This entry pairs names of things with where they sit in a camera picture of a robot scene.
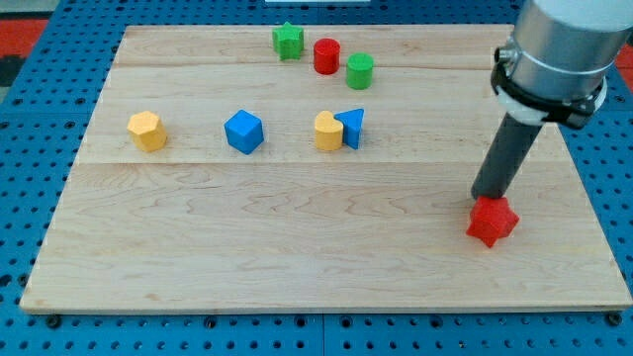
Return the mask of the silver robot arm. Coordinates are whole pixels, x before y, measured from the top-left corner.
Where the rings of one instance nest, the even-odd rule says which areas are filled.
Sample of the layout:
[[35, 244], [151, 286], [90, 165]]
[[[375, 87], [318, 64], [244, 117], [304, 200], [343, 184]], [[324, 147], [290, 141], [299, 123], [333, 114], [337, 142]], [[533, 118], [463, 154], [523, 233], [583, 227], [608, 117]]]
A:
[[527, 127], [584, 127], [606, 99], [606, 72], [632, 34], [632, 0], [526, 0], [491, 78]]

